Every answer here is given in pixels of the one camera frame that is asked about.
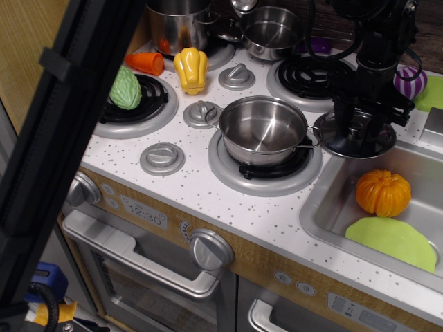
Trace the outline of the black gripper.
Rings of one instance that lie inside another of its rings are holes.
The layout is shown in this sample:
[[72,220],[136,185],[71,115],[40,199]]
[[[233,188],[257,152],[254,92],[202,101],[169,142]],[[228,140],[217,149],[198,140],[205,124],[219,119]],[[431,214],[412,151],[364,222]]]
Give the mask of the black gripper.
[[327,90],[334,102],[335,136],[339,140],[356,142],[350,129],[354,112],[365,112],[360,154],[386,153],[391,148],[388,124],[406,126],[415,108],[413,102],[395,88],[394,76],[394,67],[358,67],[348,74],[331,75],[327,80]]

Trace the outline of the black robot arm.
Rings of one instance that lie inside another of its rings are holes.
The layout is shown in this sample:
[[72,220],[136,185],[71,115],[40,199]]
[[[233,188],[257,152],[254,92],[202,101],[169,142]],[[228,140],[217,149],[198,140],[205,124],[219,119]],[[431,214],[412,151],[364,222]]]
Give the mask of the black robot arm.
[[328,79],[334,108],[319,124],[323,145],[348,158],[374,158],[396,141],[391,125],[405,126],[415,105],[395,88],[403,54],[415,43],[417,1],[333,1],[336,13],[354,22],[360,49],[357,69]]

